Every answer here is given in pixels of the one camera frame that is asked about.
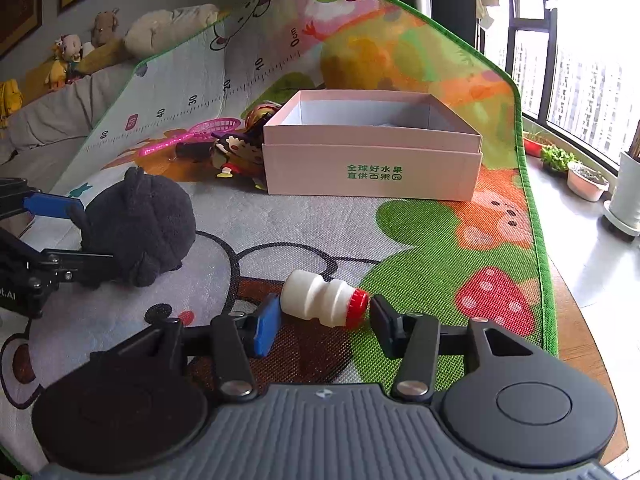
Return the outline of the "black plush toy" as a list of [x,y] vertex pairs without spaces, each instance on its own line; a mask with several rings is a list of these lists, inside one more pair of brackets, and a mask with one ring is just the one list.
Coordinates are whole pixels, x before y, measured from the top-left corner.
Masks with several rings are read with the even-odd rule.
[[124,178],[90,204],[70,207],[81,232],[81,248],[114,257],[119,281],[152,285],[160,274],[182,265],[195,240],[189,194],[173,180],[130,167]]

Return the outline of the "white yogurt bottle red cap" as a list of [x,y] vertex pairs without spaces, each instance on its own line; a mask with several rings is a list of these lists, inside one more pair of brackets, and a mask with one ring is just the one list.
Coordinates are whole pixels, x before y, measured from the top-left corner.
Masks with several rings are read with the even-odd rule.
[[293,271],[283,283],[283,313],[326,327],[357,327],[369,307],[369,294],[343,280],[326,281],[320,274]]

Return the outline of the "black stick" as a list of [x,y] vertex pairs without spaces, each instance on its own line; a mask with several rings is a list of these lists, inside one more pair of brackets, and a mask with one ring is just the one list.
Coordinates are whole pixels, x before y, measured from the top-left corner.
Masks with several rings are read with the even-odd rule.
[[183,142],[176,145],[177,158],[206,160],[215,151],[214,142]]

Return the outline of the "pink plastic strainer toy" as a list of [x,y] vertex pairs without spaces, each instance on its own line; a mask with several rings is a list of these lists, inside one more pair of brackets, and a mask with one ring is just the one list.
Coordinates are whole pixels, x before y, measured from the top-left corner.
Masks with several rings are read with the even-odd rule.
[[168,138],[163,141],[158,141],[155,144],[147,145],[144,148],[140,148],[140,150],[137,151],[137,154],[140,157],[144,157],[159,151],[166,150],[166,148],[171,148],[172,146],[176,146],[179,143],[188,141],[204,142],[219,139],[227,133],[232,133],[237,128],[239,128],[240,125],[241,122],[236,118],[209,119],[205,122],[199,122],[183,133],[168,136]]

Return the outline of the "cartoon girl rubber keychain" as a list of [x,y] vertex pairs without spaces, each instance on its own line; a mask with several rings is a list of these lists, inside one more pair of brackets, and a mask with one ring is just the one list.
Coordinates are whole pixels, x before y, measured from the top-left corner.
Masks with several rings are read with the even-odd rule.
[[218,139],[212,151],[212,165],[217,169],[217,178],[248,177],[258,190],[267,189],[262,144],[246,136],[228,133]]

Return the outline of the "pink yellow cupcake toy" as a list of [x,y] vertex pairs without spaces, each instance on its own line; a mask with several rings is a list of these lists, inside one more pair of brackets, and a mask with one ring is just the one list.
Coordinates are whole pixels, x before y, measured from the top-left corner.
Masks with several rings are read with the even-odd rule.
[[273,115],[277,114],[280,108],[281,104],[273,101],[265,101],[253,106],[245,114],[245,130],[262,128]]

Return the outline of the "yellow plush toy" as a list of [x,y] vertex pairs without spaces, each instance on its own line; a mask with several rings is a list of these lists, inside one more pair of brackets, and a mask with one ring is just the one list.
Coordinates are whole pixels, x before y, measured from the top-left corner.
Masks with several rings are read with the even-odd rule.
[[11,115],[23,106],[23,95],[15,79],[0,84],[0,126],[6,128]]

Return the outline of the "small doll figure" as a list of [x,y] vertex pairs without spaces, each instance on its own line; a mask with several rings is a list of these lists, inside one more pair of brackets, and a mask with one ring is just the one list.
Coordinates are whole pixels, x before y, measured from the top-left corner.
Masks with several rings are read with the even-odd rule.
[[52,47],[53,63],[44,81],[50,91],[72,84],[81,77],[78,65],[94,50],[91,42],[82,42],[78,35],[62,35]]

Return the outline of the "colourful play mat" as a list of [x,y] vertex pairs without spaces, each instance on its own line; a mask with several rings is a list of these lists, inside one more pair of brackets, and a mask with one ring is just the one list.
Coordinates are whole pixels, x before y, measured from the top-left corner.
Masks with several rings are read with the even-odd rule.
[[[272,195],[210,162],[147,145],[302,90],[436,96],[482,136],[468,202]],[[49,191],[91,202],[130,167],[177,181],[198,234],[182,267],[148,287],[64,284],[36,320],[1,315],[1,452],[46,458],[32,432],[42,390],[163,316],[196,325],[248,311],[296,269],[462,325],[483,315],[549,352],[556,314],[529,186],[518,87],[500,67],[397,0],[248,0],[129,81]]]

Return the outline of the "brown plush animal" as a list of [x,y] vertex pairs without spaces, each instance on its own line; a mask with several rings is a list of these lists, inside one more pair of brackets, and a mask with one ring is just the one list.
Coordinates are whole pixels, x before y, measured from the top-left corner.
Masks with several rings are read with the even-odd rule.
[[94,19],[91,43],[98,48],[108,44],[115,37],[118,26],[117,9],[100,12]]

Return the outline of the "pink cardboard box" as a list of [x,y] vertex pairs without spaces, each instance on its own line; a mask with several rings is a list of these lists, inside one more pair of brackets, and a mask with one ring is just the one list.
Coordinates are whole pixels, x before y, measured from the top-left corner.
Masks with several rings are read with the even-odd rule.
[[482,136],[425,93],[302,90],[265,125],[272,195],[472,200]]

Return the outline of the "cream plush pillow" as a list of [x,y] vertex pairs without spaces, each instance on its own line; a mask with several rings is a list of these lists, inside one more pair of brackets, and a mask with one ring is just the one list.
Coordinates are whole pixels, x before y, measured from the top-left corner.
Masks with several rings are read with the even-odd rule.
[[163,53],[199,34],[218,20],[213,3],[175,10],[157,10],[142,15],[124,38],[127,51],[138,60]]

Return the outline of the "left framed picture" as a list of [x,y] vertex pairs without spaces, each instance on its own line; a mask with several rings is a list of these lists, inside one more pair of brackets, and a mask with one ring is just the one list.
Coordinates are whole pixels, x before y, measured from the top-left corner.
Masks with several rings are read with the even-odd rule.
[[42,23],[41,0],[0,0],[0,55],[4,58]]

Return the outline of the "pink bowl planter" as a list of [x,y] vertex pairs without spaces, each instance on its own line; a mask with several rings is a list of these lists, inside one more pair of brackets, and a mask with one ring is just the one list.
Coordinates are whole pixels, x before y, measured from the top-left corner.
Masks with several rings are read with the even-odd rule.
[[610,188],[610,182],[581,162],[569,162],[567,165],[567,186],[577,196],[590,203],[597,203]]

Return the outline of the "potted palm white pot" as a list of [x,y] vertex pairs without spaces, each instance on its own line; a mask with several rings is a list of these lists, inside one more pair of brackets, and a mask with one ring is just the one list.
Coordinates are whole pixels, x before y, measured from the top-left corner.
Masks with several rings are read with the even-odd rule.
[[634,138],[620,159],[620,170],[612,200],[604,204],[604,216],[626,236],[638,237],[640,231],[640,124]]

